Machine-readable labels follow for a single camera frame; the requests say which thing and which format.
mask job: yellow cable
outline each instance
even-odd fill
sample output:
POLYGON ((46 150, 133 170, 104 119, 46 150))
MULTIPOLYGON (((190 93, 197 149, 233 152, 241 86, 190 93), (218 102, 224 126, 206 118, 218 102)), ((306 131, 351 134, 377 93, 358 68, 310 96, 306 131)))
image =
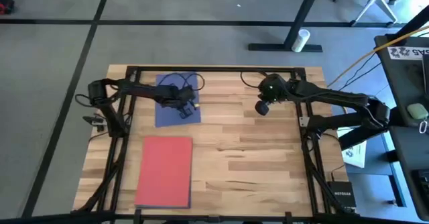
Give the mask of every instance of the yellow cable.
POLYGON ((352 69, 352 68, 353 68, 354 66, 356 66, 360 61, 362 61, 363 59, 365 59, 367 56, 371 55, 372 53, 376 53, 376 52, 377 52, 377 51, 379 51, 379 50, 382 50, 382 49, 384 49, 384 48, 386 48, 386 47, 388 47, 388 46, 391 46, 391 45, 393 45, 394 43, 396 43, 396 42, 398 42, 398 41, 401 41, 401 40, 403 40, 403 39, 405 39, 405 38, 408 38, 408 37, 410 37, 410 36, 414 35, 415 33, 418 33, 418 32, 420 32, 420 31, 423 31, 423 30, 426 30, 426 29, 429 29, 429 26, 425 26, 425 27, 422 27, 422 28, 420 28, 420 29, 418 29, 418 30, 414 30, 414 31, 413 31, 413 32, 411 32, 411 33, 408 33, 408 34, 406 34, 406 35, 403 35, 403 36, 399 37, 399 38, 398 38, 398 39, 396 39, 396 40, 392 40, 392 41, 390 41, 390 42, 388 42, 388 43, 386 43, 386 44, 384 44, 384 45, 382 45, 382 46, 380 46, 380 47, 377 47, 376 49, 374 49, 374 50, 372 50, 372 51, 368 52, 366 55, 364 55, 364 56, 360 57, 360 59, 358 59, 355 63, 353 63, 351 66, 349 66, 345 71, 343 71, 343 73, 341 73, 339 76, 337 76, 337 77, 335 78, 335 80, 334 80, 334 81, 332 81, 332 82, 328 85, 328 87, 332 86, 332 84, 334 84, 338 79, 340 79, 342 76, 344 76, 344 74, 346 74, 350 69, 352 69))

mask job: blue mat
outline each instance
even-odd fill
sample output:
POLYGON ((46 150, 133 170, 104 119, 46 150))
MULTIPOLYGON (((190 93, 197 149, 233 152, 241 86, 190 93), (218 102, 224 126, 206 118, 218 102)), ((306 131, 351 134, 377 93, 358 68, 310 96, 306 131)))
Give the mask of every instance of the blue mat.
MULTIPOLYGON (((184 78, 191 75, 193 72, 182 72, 180 73, 184 78)), ((156 84, 159 85, 161 80, 169 74, 159 74, 156 75, 156 84)), ((192 75, 188 79, 188 83, 192 85, 193 89, 198 88, 198 81, 197 76, 192 75)), ((171 74, 170 76, 167 76, 163 81, 162 85, 176 85, 179 89, 182 88, 184 84, 184 79, 179 76, 178 74, 171 74)), ((200 102, 198 91, 194 91, 195 99, 194 103, 198 104, 200 102)), ((194 110, 194 107, 188 103, 185 108, 188 108, 192 115, 182 119, 180 117, 180 112, 177 109, 173 109, 171 107, 161 107, 159 103, 155 103, 155 127, 167 127, 167 126, 173 126, 173 125, 182 125, 182 124, 189 124, 189 123, 200 123, 201 122, 201 112, 200 108, 197 107, 196 110, 194 110)))

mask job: red folder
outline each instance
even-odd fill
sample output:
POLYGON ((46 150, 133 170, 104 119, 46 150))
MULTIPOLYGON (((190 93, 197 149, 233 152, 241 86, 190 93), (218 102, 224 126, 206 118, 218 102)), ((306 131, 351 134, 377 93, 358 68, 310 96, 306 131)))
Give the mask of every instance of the red folder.
POLYGON ((192 138, 145 137, 135 196, 139 208, 189 208, 192 138))

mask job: floor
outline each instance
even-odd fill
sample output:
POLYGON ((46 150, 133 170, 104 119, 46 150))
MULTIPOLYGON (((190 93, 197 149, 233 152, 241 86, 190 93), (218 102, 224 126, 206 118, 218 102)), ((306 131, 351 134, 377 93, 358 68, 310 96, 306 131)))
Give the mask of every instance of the floor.
MULTIPOLYGON (((3 112, 0 144, 0 219, 21 215, 25 200, 48 145, 69 86, 85 93, 86 85, 106 75, 110 64, 234 64, 321 66, 331 82, 358 57, 372 50, 373 38, 397 29, 309 27, 310 43, 324 53, 249 52, 248 43, 282 42, 289 27, 239 26, 238 21, 293 21, 302 0, 15 0, 17 11, 3 19, 61 19, 55 24, 1 24, 0 79, 3 112), (101 20, 145 20, 145 25, 96 25, 101 20), (87 20, 86 24, 74 20, 87 20), (163 20, 204 20, 211 25, 163 25, 163 20), (215 21, 234 21, 216 25, 215 21)), ((316 0, 308 22, 348 22, 365 1, 316 0)), ((403 0, 393 6, 401 22, 408 22, 428 0, 403 0)), ((376 6, 362 22, 387 22, 376 6)), ((377 57, 363 69, 379 62, 377 57)), ((340 88, 348 73, 333 88, 340 88)), ((346 91, 377 95, 394 105, 381 67, 346 91)), ((70 105, 34 215, 70 211, 82 170, 90 127, 82 120, 92 113, 70 105)), ((400 166, 395 167, 400 173, 400 166)), ((419 221, 407 199, 406 208, 383 205, 391 192, 374 198, 379 176, 351 174, 356 182, 358 211, 363 216, 419 221)))

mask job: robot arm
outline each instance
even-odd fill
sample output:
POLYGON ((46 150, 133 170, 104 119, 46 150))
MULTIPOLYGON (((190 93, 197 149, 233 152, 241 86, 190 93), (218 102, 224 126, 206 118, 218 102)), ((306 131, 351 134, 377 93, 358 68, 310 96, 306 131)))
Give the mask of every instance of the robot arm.
POLYGON ((190 103, 195 107, 192 102, 195 99, 192 86, 179 89, 174 85, 151 86, 126 79, 112 80, 106 78, 96 80, 88 85, 89 103, 92 107, 100 109, 105 116, 111 137, 123 137, 128 132, 123 115, 116 113, 112 107, 112 103, 123 95, 153 99, 162 107, 177 109, 183 119, 192 115, 192 112, 186 108, 187 104, 190 103), (108 97, 106 86, 117 89, 117 92, 108 97))
POLYGON ((290 79, 285 81, 278 74, 270 74, 259 84, 259 98, 255 110, 266 115, 269 105, 275 102, 322 102, 341 107, 350 107, 356 113, 323 117, 314 115, 301 117, 301 127, 314 131, 318 135, 327 129, 339 127, 360 126, 340 137, 342 149, 353 147, 363 140, 387 131, 390 109, 377 99, 365 94, 344 93, 329 89, 322 89, 311 82, 290 79))

